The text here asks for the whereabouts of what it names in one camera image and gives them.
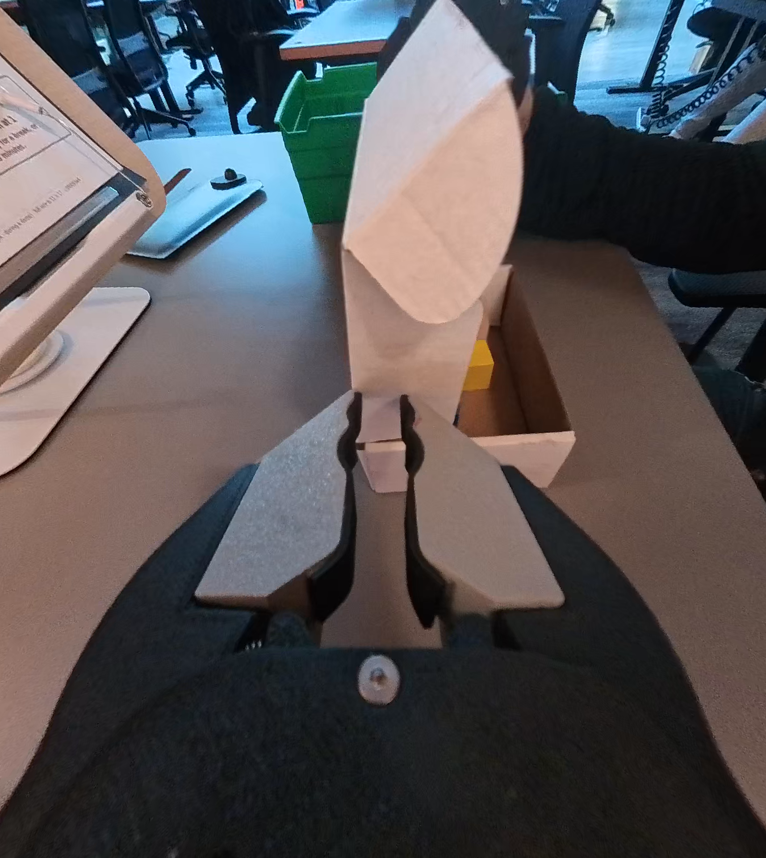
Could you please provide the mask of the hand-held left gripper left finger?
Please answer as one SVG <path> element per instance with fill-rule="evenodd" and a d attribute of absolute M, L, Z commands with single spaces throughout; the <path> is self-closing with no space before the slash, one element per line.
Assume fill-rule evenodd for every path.
<path fill-rule="evenodd" d="M 355 574 L 356 439 L 362 395 L 347 392 L 253 468 L 195 598 L 207 606 L 321 625 Z"/>

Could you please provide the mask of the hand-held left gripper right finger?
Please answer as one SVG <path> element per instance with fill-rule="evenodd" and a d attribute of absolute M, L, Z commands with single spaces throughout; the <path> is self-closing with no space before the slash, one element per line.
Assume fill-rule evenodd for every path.
<path fill-rule="evenodd" d="M 399 405 L 406 580 L 420 625 L 562 606 L 503 467 L 426 403 L 403 394 Z"/>

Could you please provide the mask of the white cardboard mailer box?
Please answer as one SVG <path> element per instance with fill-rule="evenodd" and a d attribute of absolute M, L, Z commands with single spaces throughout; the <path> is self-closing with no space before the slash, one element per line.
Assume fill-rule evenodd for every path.
<path fill-rule="evenodd" d="M 575 442 L 527 305 L 503 263 L 522 201 L 523 98 L 455 2 L 416 2 L 378 62 L 342 237 L 360 454 L 377 492 L 406 478 L 399 397 L 416 395 L 540 488 Z M 463 392 L 477 340 L 486 391 Z"/>

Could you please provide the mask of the yellow cube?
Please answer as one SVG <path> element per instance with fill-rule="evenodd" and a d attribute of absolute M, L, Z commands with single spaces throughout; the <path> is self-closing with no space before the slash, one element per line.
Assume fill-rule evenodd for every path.
<path fill-rule="evenodd" d="M 486 391 L 494 375 L 494 356 L 486 340 L 477 340 L 463 381 L 463 392 Z"/>

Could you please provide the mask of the person's right forearm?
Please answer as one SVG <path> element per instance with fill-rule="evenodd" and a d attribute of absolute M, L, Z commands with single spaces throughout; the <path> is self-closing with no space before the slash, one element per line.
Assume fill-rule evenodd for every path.
<path fill-rule="evenodd" d="M 528 89 L 519 114 L 519 231 L 602 241 L 692 273 L 766 270 L 766 139 L 642 135 L 579 112 L 546 87 Z"/>

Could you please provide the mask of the wooden-top desk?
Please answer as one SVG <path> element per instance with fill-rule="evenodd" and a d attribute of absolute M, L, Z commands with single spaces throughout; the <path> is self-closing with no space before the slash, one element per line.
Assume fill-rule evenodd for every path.
<path fill-rule="evenodd" d="M 285 61 L 376 56 L 414 1 L 340 1 L 280 46 Z"/>

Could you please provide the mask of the green plastic bin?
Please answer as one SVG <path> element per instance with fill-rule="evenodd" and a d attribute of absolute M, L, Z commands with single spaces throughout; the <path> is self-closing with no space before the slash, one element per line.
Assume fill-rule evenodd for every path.
<path fill-rule="evenodd" d="M 275 121 L 314 225 L 344 221 L 364 106 L 376 84 L 376 63 L 324 68 L 313 80 L 298 71 L 281 99 Z"/>

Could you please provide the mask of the instruction sheet on stand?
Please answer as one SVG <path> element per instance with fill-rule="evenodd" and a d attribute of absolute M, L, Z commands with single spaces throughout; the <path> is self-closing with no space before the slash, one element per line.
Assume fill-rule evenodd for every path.
<path fill-rule="evenodd" d="M 122 171 L 0 268 L 0 477 L 24 465 L 151 303 L 99 287 L 163 213 L 153 166 L 0 8 L 0 54 Z"/>

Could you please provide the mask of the grey metal tray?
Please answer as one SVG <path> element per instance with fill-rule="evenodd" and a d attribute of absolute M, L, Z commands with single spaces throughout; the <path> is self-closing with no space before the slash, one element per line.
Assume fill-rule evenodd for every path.
<path fill-rule="evenodd" d="M 264 192 L 261 181 L 249 178 L 238 189 L 214 190 L 209 184 L 211 178 L 201 177 L 191 169 L 189 175 L 166 195 L 165 211 L 138 239 L 128 255 L 166 260 L 223 217 Z"/>

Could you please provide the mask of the black office chair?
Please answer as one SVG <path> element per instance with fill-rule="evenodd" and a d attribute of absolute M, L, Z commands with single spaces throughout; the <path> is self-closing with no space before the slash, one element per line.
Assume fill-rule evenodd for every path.
<path fill-rule="evenodd" d="M 667 275 L 670 292 L 688 308 L 718 309 L 717 315 L 686 350 L 687 361 L 695 366 L 710 342 L 739 309 L 766 309 L 766 271 L 759 273 L 708 274 L 671 270 Z"/>

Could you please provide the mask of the printed instruction sheet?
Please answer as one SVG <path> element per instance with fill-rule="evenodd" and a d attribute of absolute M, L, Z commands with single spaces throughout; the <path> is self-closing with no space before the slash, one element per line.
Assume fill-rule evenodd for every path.
<path fill-rule="evenodd" d="M 0 268 L 121 171 L 0 54 Z"/>

